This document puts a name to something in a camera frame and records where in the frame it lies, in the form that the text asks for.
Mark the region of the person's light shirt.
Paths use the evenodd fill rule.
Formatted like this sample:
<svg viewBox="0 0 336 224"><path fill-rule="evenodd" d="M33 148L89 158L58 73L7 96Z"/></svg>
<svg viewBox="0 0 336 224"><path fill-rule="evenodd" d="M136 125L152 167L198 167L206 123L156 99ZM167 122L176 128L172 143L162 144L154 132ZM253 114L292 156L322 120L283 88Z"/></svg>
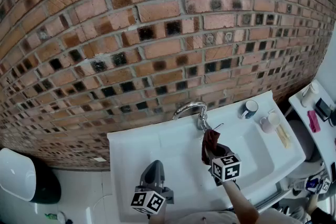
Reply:
<svg viewBox="0 0 336 224"><path fill-rule="evenodd" d="M303 224L305 211L296 208L290 215L285 215L274 208L262 212L254 224ZM185 216L175 224L241 224L237 216L231 211L199 212Z"/></svg>

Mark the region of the white ceramic sink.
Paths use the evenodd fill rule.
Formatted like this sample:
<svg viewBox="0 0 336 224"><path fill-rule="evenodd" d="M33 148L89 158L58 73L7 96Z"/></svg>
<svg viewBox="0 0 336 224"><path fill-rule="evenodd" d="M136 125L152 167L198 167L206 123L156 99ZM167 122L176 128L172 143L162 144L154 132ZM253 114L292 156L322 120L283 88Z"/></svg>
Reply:
<svg viewBox="0 0 336 224"><path fill-rule="evenodd" d="M285 118L281 126L289 135L288 146L276 132L261 129L261 118L270 112L280 114L272 92L257 95L254 101L258 110L250 119L239 118L243 101L210 110L207 116L209 125L220 133L218 141L241 159L237 184L242 193L265 210L285 196L276 183L297 168L305 154ZM174 193L174 204L167 207L167 221L231 207L224 188L215 184L201 160L203 132L196 122L197 116L193 115L108 134L112 224L147 223L146 215L132 209L131 201L142 172L155 160L163 163L164 184Z"/></svg>

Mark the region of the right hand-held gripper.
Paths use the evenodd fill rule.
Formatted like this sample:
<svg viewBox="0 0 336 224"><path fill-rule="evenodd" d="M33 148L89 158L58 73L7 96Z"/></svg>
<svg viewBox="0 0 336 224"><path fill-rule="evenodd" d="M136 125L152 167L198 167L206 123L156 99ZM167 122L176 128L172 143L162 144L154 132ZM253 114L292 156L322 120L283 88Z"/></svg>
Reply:
<svg viewBox="0 0 336 224"><path fill-rule="evenodd" d="M223 144L217 144L215 153L209 154L210 169L208 170L216 186L220 186L223 182L235 181L241 174L242 161L238 154Z"/></svg>

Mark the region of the dark blue mug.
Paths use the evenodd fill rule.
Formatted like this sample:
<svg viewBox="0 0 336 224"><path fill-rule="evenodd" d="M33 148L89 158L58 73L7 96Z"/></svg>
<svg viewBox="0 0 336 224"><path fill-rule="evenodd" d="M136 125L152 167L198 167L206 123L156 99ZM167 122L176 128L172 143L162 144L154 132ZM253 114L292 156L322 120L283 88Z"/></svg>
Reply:
<svg viewBox="0 0 336 224"><path fill-rule="evenodd" d="M250 119L258 111L258 108L256 101L248 100L240 107L238 117L240 119Z"/></svg>

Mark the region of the person's left forearm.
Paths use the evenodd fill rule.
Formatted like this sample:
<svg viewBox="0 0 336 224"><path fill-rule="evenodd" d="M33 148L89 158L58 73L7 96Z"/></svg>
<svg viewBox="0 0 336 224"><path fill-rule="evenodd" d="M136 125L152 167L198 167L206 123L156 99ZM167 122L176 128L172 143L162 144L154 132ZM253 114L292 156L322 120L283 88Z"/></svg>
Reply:
<svg viewBox="0 0 336 224"><path fill-rule="evenodd" d="M165 215L150 215L148 224L165 224Z"/></svg>

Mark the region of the white and black toilet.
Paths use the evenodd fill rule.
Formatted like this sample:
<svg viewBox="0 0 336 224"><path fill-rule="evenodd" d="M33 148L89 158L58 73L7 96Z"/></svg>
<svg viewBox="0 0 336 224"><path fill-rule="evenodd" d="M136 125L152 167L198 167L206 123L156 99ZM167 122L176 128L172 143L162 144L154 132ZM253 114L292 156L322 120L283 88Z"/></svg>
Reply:
<svg viewBox="0 0 336 224"><path fill-rule="evenodd" d="M61 198L60 183L50 167L7 148L0 150L0 187L23 201L37 204L56 204Z"/></svg>

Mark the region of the black box device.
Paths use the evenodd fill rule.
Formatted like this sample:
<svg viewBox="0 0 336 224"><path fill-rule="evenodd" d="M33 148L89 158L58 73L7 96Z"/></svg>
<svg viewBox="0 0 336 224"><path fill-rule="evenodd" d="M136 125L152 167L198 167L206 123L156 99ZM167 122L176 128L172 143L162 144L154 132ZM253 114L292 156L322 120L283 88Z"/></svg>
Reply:
<svg viewBox="0 0 336 224"><path fill-rule="evenodd" d="M330 107L320 98L315 104L315 112L322 121L327 121L332 113Z"/></svg>

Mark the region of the person's right forearm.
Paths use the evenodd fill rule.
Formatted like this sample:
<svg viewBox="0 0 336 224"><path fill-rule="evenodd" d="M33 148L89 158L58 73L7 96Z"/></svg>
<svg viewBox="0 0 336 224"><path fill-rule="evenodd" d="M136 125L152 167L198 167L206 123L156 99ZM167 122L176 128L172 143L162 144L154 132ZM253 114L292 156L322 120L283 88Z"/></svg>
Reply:
<svg viewBox="0 0 336 224"><path fill-rule="evenodd" d="M259 212L254 205L245 198L237 185L231 180L222 182L222 185L232 203L234 212L240 224L256 224Z"/></svg>

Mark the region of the white side table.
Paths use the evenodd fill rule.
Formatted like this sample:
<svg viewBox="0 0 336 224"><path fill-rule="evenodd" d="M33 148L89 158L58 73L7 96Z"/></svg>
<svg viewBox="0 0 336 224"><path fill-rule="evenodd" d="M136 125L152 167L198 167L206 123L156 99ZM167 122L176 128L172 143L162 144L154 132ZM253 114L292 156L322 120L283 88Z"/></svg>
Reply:
<svg viewBox="0 0 336 224"><path fill-rule="evenodd" d="M314 83L318 86L318 94L313 97L310 103L303 107L301 104L301 99L303 93L306 91L308 87L304 87L302 90L292 95L289 98L289 103L291 109L289 111L294 110L298 117L300 117L301 121L304 123L305 127L308 129L310 136L315 142L315 145L320 152L321 158L324 162L324 167L330 179L332 179L332 163L336 164L336 126L332 127L329 121L322 121L318 116L318 122L320 125L320 132L314 133L312 132L309 124L308 111L314 110L315 104L319 99L322 99L326 105L331 108L336 108L336 104L332 101L331 97L328 95L326 90L320 84L320 82L316 79L313 80Z"/></svg>

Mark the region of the chrome faucet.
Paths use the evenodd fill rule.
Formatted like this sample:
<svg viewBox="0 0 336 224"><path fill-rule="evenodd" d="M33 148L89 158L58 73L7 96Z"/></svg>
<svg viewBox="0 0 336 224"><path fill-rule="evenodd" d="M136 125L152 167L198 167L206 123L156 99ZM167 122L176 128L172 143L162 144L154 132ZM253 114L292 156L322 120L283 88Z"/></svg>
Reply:
<svg viewBox="0 0 336 224"><path fill-rule="evenodd" d="M172 120L177 120L180 116L187 110L197 108L200 109L200 113L197 117L196 127L198 130L206 132L208 130L216 130L224 125L224 123L219 124L215 128L210 127L207 122L207 104L202 101L192 101L188 102L185 105L179 107L173 114Z"/></svg>

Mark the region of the pink cup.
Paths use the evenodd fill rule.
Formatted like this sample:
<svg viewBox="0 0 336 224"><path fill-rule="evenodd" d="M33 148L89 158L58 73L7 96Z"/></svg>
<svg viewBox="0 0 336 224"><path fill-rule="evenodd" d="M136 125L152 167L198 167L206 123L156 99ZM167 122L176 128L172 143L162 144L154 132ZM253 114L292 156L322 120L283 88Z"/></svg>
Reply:
<svg viewBox="0 0 336 224"><path fill-rule="evenodd" d="M281 119L276 112L271 112L267 117L260 119L260 125L265 133L271 133L280 125Z"/></svg>

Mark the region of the dark red cloth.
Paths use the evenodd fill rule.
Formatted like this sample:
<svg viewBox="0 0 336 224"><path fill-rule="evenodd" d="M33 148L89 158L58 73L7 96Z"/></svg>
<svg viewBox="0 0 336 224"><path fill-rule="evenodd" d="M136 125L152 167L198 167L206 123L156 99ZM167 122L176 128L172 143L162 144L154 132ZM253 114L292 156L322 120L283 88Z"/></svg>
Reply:
<svg viewBox="0 0 336 224"><path fill-rule="evenodd" d="M220 137L220 133L213 129L205 131L202 141L202 162L205 165L210 165L209 153L215 156L217 151L217 142Z"/></svg>

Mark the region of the white tumbler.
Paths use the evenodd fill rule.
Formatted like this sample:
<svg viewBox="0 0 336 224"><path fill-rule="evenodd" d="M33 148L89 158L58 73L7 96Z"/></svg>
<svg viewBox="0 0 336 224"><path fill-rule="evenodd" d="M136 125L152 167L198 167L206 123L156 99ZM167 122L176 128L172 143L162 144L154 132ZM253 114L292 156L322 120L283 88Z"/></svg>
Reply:
<svg viewBox="0 0 336 224"><path fill-rule="evenodd" d="M303 107L307 107L315 95L319 93L319 86L316 82L311 82L308 87L306 88L305 92L302 94L301 105Z"/></svg>

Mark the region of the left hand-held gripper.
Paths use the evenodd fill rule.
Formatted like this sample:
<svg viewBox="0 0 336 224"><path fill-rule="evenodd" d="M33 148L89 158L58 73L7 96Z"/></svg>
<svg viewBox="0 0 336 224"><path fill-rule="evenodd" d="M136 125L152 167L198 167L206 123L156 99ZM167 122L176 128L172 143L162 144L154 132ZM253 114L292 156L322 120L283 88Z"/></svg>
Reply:
<svg viewBox="0 0 336 224"><path fill-rule="evenodd" d="M156 166L160 178L149 182L145 178L155 178ZM164 167L160 160L153 161L143 172L144 178L136 186L131 208L145 215L157 215L163 204L174 204L174 191L164 186Z"/></svg>

